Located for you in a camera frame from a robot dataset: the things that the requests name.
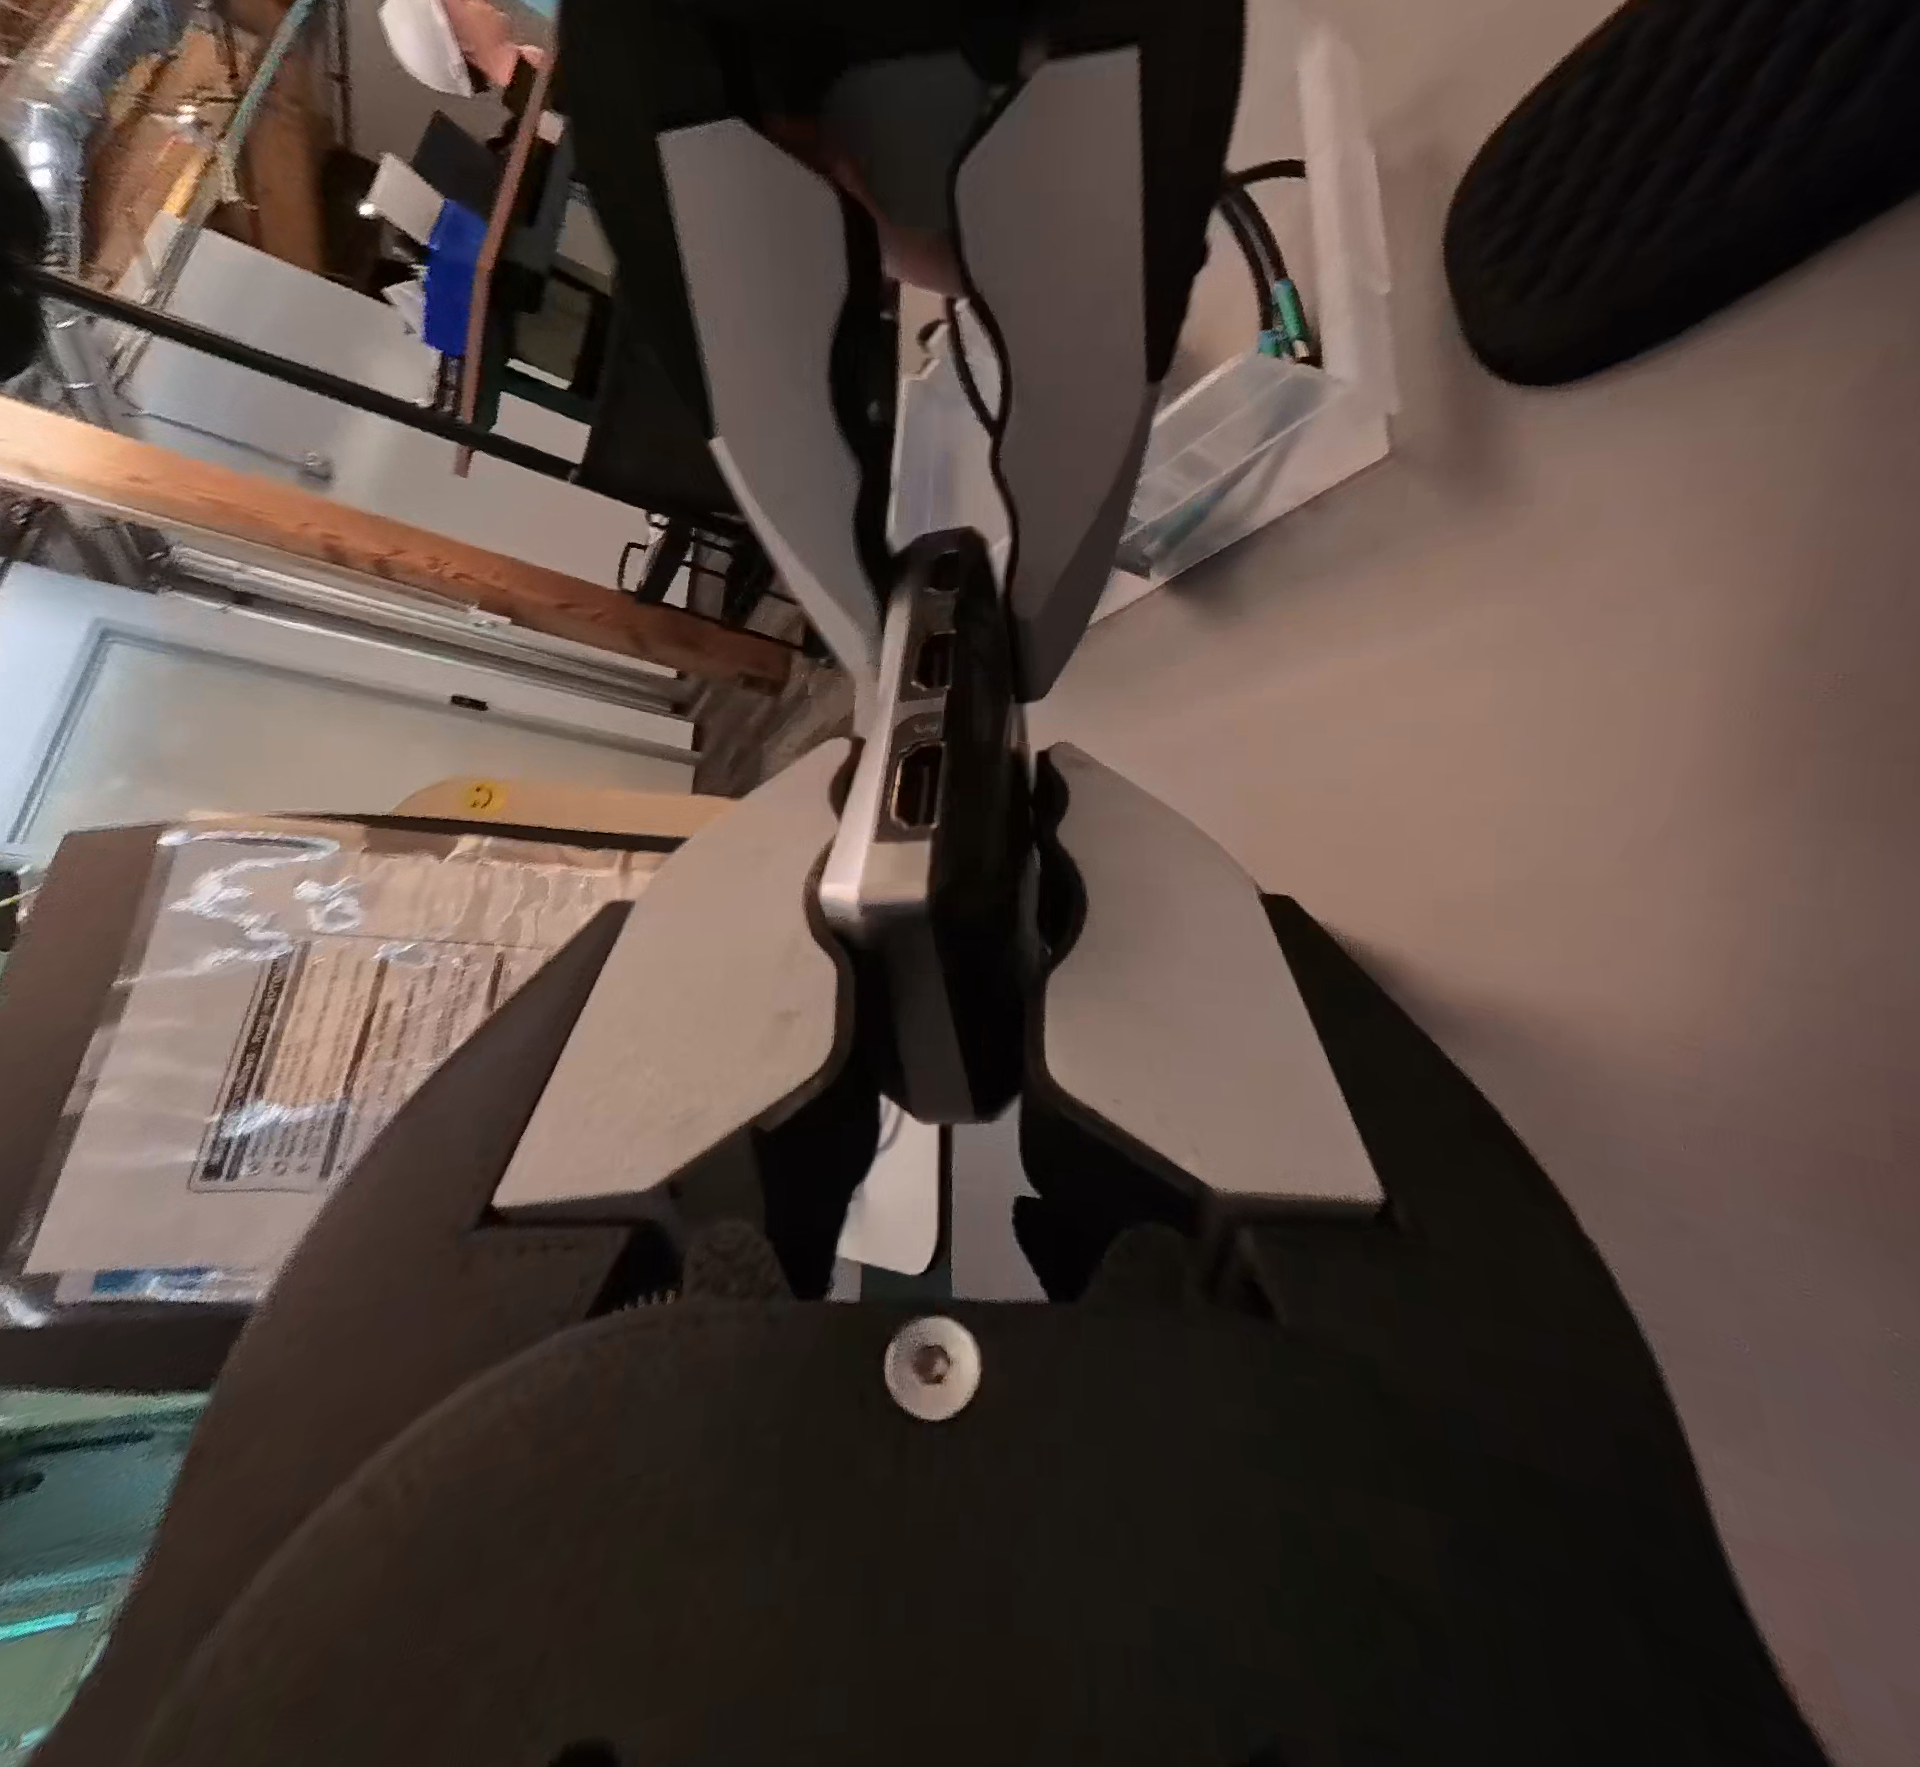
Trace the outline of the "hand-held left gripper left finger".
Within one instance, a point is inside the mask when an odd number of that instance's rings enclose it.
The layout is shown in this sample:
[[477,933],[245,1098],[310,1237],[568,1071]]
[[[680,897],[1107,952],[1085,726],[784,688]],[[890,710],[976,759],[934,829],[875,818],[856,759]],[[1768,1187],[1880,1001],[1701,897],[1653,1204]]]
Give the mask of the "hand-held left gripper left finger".
[[883,1114],[856,971],[818,916],[850,758],[809,752],[643,885],[495,1189],[497,1217],[639,1222],[673,1252],[745,1222],[796,1297],[828,1297]]

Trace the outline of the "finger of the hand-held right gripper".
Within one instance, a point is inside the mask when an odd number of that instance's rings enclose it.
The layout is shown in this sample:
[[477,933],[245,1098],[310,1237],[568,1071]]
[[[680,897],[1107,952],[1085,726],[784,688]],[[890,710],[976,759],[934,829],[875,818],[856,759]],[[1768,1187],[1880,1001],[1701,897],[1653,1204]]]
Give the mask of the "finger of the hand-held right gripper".
[[1017,693],[1045,701],[1116,567],[1148,447],[1137,53],[1045,60],[956,168],[966,291],[1001,395]]
[[659,135],[711,411],[711,458],[758,544],[853,680],[883,615],[860,561],[860,465],[829,391],[850,299],[837,189],[741,120]]

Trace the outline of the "silver spiral duct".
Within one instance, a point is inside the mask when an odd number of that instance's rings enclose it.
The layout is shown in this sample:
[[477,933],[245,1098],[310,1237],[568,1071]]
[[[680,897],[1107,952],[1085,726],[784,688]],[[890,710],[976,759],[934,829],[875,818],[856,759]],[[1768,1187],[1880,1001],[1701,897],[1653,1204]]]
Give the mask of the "silver spiral duct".
[[176,38],[171,0],[64,0],[2,81],[2,390],[106,431],[121,398],[101,338],[28,276],[79,281],[86,154],[112,90]]

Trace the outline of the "wooden framed instruction board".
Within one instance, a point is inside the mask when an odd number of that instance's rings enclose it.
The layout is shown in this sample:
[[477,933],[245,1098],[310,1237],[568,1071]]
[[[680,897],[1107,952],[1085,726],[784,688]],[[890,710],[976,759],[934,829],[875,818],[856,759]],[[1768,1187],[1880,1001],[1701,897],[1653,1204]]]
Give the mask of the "wooden framed instruction board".
[[2,1332],[252,1301],[407,1098],[721,812],[459,775],[66,833],[2,963]]

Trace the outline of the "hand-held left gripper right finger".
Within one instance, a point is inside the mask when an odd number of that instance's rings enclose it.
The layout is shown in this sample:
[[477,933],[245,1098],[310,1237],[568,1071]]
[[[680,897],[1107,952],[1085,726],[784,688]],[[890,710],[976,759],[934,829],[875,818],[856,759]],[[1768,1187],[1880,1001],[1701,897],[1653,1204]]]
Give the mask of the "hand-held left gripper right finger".
[[1137,1230],[1367,1226],[1386,1187],[1248,868],[1081,747],[1038,759],[1019,1252],[1078,1300]]

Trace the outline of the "clear plastic bin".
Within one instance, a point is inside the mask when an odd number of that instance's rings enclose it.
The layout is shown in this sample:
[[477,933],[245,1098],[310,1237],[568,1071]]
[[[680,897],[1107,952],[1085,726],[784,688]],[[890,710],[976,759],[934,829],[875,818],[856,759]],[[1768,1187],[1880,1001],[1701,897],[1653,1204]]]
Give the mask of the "clear plastic bin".
[[[1324,490],[1382,462],[1392,448],[1398,369],[1392,344],[1392,270],[1378,157],[1362,120],[1362,81],[1352,50],[1295,0],[1248,0],[1242,104],[1227,165],[1233,170],[1299,157],[1306,179],[1260,182],[1253,198],[1274,223],[1286,265],[1306,276],[1306,317],[1320,353],[1317,369],[1286,382],[1282,407],[1300,407],[1262,453],[1213,489],[1204,519],[1177,544],[1154,544],[1145,576],[1125,561],[1094,614],[1112,614],[1237,545]],[[1177,361],[1164,382],[1164,411],[1223,367],[1251,356],[1257,341],[1253,276],[1223,220],[1209,224],[1209,260],[1196,276]],[[936,431],[931,473],[898,489],[890,539],[977,527],[1003,567],[1006,519],[992,480],[992,447],[947,361],[947,328],[921,356],[931,382],[921,407]]]

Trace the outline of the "grey hdmi hub adapter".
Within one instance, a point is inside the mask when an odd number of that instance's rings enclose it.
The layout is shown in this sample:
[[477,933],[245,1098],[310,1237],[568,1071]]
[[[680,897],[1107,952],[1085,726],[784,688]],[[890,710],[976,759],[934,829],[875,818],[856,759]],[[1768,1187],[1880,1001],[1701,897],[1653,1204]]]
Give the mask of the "grey hdmi hub adapter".
[[992,1121],[1019,1093],[1034,971],[1033,767],[994,407],[992,349],[949,301],[898,391],[878,664],[818,878],[883,1092],[947,1126]]

